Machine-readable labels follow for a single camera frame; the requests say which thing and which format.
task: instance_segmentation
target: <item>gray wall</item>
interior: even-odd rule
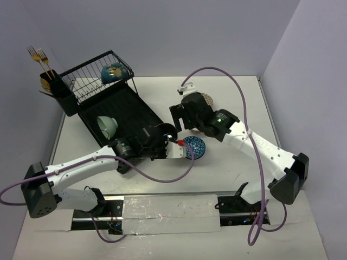
[[[137,76],[177,76],[262,75],[299,0],[22,2],[64,69],[113,49]]]
[[[22,180],[28,167],[47,163],[62,111],[55,100],[38,92],[42,68],[25,49],[42,47],[52,67],[58,70],[35,23],[19,0],[0,1],[0,179],[1,188]],[[20,188],[4,195],[11,202],[23,202]],[[12,259],[26,208],[0,205],[1,260]]]
[[[279,138],[310,156],[305,191],[330,260],[346,259],[347,2],[301,0],[265,71]]]

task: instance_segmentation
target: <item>tabletop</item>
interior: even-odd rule
[[[257,78],[235,78],[245,94],[250,128],[276,144],[271,117]],[[137,77],[135,83],[140,97],[149,107],[164,122],[172,123],[169,107],[180,103],[177,86],[183,80],[184,77]],[[229,78],[198,76],[192,77],[190,81],[199,92],[213,98],[214,110],[224,108],[243,120],[240,94]],[[179,138],[188,135],[195,134],[183,131]],[[92,185],[105,194],[129,196],[220,193],[236,191],[247,181],[259,181],[259,169],[255,161],[231,146],[200,134],[198,136],[205,141],[207,151],[181,181],[161,184],[135,171],[121,175],[115,170],[85,179],[72,188],[82,189]],[[64,163],[99,148],[78,115],[65,117],[52,154],[52,163]],[[155,178],[172,179],[181,175],[189,164],[190,161],[186,159],[147,160],[139,167]],[[278,201],[269,202],[268,215],[272,226],[280,224],[282,211]],[[288,207],[286,225],[275,233],[262,232],[253,247],[247,245],[249,226],[224,226],[220,232],[210,233],[128,236],[120,243],[106,244],[95,231],[70,231],[71,219],[72,210],[54,211],[40,219],[31,219],[27,214],[13,259],[327,259],[303,191],[295,203]]]

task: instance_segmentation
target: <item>dish drying tray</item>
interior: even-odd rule
[[[101,70],[103,66],[119,62],[128,72],[128,76],[117,82],[102,84]],[[162,120],[138,95],[134,72],[112,50],[90,59],[66,72],[56,74],[50,81],[46,74],[40,75],[50,82],[52,94],[67,116],[78,114],[100,147],[108,145],[116,138],[134,136],[145,126],[156,126]],[[127,81],[132,80],[134,90]],[[115,118],[118,128],[111,140],[102,134],[97,116]],[[144,159],[133,158],[130,162],[138,165]],[[121,174],[126,173],[129,166],[119,162],[117,168]]]

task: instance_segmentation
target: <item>gold fork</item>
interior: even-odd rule
[[[46,72],[46,74],[49,77],[49,79],[52,80],[52,78],[49,76],[49,74],[47,73],[47,71],[45,70],[43,65],[41,64],[40,57],[39,57],[38,53],[36,52],[36,50],[33,48],[33,46],[27,47],[27,50],[28,50],[31,58],[33,58],[34,61],[38,62],[41,65],[41,67],[43,68],[44,72]]]
[[[41,61],[48,66],[50,72],[52,73],[52,75],[54,77],[54,73],[53,73],[52,69],[50,68],[50,66],[48,64],[48,58],[45,55],[45,53],[43,52],[43,50],[42,49],[38,49],[37,52],[38,52],[38,55],[40,56]]]

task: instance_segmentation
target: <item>transparent plastic wrap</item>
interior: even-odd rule
[[[220,231],[217,195],[125,197],[124,234]]]

